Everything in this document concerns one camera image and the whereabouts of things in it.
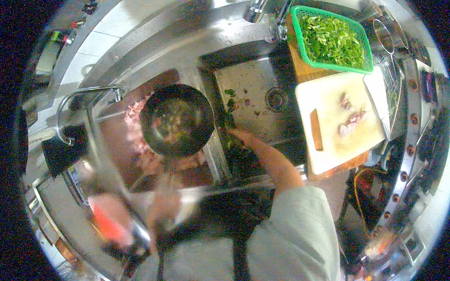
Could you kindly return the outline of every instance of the knife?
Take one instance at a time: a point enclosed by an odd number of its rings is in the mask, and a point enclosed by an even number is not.
[[[387,108],[386,88],[383,79],[383,72],[379,66],[373,68],[373,73],[365,75],[363,81],[369,91],[370,100],[377,111],[382,125],[386,143],[391,140],[391,130],[389,121],[389,111]]]

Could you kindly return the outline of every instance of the green plastic basket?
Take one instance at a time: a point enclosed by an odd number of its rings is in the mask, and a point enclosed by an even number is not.
[[[351,71],[351,72],[358,72],[363,74],[372,74],[374,71],[374,63],[372,60],[372,52],[370,51],[370,45],[369,40],[367,39],[367,35],[364,31],[364,28],[362,25],[360,25],[358,22],[346,18],[344,16],[338,15],[336,13],[306,7],[306,6],[293,6],[291,8],[291,15],[292,15],[292,23],[294,25],[295,34],[297,35],[297,42],[298,46],[300,47],[300,53],[303,60],[309,64],[312,67],[320,67],[320,68],[327,68],[327,69],[334,69],[337,71]],[[340,20],[348,22],[349,27],[354,30],[357,33],[357,40],[363,44],[363,54],[364,54],[364,61],[363,61],[363,68],[354,68],[354,67],[346,67],[341,66],[337,64],[331,64],[331,63],[323,63],[323,62],[313,62],[310,60],[308,55],[306,54],[305,49],[305,42],[303,41],[303,35],[302,35],[302,29],[300,28],[300,24],[298,22],[298,15],[300,16],[324,16],[324,17],[335,17]]]

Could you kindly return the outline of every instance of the faucet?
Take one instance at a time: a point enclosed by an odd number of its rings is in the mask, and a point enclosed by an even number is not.
[[[66,105],[66,103],[77,96],[82,96],[85,95],[87,93],[103,93],[106,90],[111,90],[114,91],[114,100],[108,102],[108,104],[111,103],[118,103],[119,101],[122,100],[122,95],[124,93],[124,87],[121,85],[112,85],[109,87],[90,87],[90,88],[83,88],[83,89],[79,89],[78,91],[71,93],[67,96],[65,96],[63,98],[63,100],[61,101],[61,103],[59,104],[58,110],[56,111],[56,127],[55,127],[55,131],[56,131],[56,135],[58,136],[58,138],[65,143],[66,145],[69,146],[73,146],[74,145],[74,139],[73,138],[69,138],[66,135],[64,135],[63,133],[63,126],[60,124],[61,123],[61,112],[63,111],[64,106]]]
[[[251,23],[260,22],[264,16],[264,7],[267,2],[268,0],[252,0],[250,7],[244,13],[244,19]],[[291,5],[292,0],[286,0],[274,23],[270,26],[270,31],[274,35],[274,38],[272,38],[273,42],[286,39],[288,29],[284,22],[286,21],[286,16],[289,13]]]

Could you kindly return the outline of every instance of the black wok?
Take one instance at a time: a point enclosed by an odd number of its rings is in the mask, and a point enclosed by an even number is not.
[[[188,85],[171,85],[156,91],[140,115],[144,139],[158,154],[175,159],[198,152],[214,131],[208,99]]]

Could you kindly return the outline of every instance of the faucet spout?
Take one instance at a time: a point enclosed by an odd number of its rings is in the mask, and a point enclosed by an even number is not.
[[[251,23],[258,23],[264,16],[264,7],[268,0],[252,0],[250,7],[245,11],[244,19]]]
[[[264,16],[264,7],[267,4],[267,1],[268,0],[253,0],[250,7],[245,11],[244,19],[251,23],[260,22]],[[286,16],[288,15],[291,6],[292,0],[286,0],[273,25],[270,26],[270,30],[274,35],[272,39],[273,42],[286,39],[287,28],[284,22],[286,21]]]

